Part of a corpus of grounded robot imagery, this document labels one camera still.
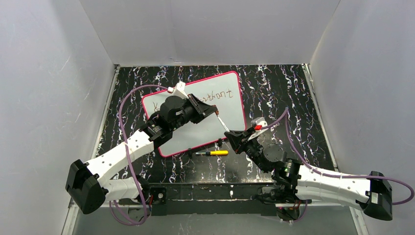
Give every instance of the gray floor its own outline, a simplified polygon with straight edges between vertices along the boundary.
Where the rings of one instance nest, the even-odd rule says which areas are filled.
[[[76,235],[357,235],[348,207],[309,207],[305,218],[290,226],[277,217],[256,214],[185,214],[154,216],[144,225],[124,226],[116,222],[109,208],[89,215],[79,214]]]

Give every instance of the white wall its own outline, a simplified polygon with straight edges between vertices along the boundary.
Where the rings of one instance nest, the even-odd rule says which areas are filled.
[[[144,66],[309,63],[339,0],[81,2],[111,60]]]
[[[0,3],[0,231],[60,234],[114,66],[78,0]]]
[[[341,171],[415,186],[415,2],[342,0],[311,60],[317,101]],[[393,200],[409,196],[392,183]],[[415,202],[370,234],[413,234]]]

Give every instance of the dry erase marker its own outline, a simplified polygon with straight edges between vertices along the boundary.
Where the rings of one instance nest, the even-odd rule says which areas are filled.
[[[219,150],[219,151],[207,151],[201,153],[195,153],[196,156],[223,156],[227,155],[229,152],[227,150]]]
[[[220,121],[220,123],[222,124],[223,128],[225,129],[225,131],[229,132],[229,129],[226,127],[225,123],[222,121],[222,119],[219,117],[219,115],[216,115]]]

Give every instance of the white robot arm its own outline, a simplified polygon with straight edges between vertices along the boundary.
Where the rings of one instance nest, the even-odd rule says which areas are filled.
[[[173,136],[173,131],[189,121],[197,124],[207,116],[217,113],[214,105],[201,102],[194,95],[184,92],[185,83],[179,82],[167,91],[160,110],[128,139],[131,161],[151,153]],[[138,199],[138,189],[132,177],[111,180],[126,165],[126,143],[123,142],[103,155],[86,161],[73,162],[69,168],[66,190],[84,214],[98,209],[104,202],[123,198]],[[146,181],[137,177],[142,191]]]
[[[226,131],[225,136],[235,153],[245,152],[259,169],[271,172],[277,183],[273,187],[264,187],[263,193],[256,195],[255,199],[265,203],[320,200],[362,210],[376,219],[392,220],[392,188],[387,180],[362,176],[348,178],[351,175],[317,167],[312,167],[313,170],[299,160],[286,158],[286,153],[281,155],[279,161],[271,162],[265,157],[264,147],[257,141],[258,136],[268,130],[262,128],[267,127],[267,122],[259,117],[251,124],[252,127],[245,131]],[[383,174],[372,171],[370,176]]]

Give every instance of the white whiteboard surface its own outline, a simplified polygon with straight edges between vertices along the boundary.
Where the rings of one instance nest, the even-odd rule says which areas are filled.
[[[245,130],[245,115],[243,110],[242,93],[239,86],[239,76],[236,72],[227,72],[213,77],[186,84],[184,91],[194,94],[201,101],[216,105],[219,117],[230,130]],[[160,108],[166,98],[167,91],[146,95],[142,104],[147,118]],[[210,115],[199,124],[191,122],[173,132],[173,138],[163,144],[160,154],[169,157],[187,151],[189,148],[200,147],[225,139],[225,129],[215,114]]]

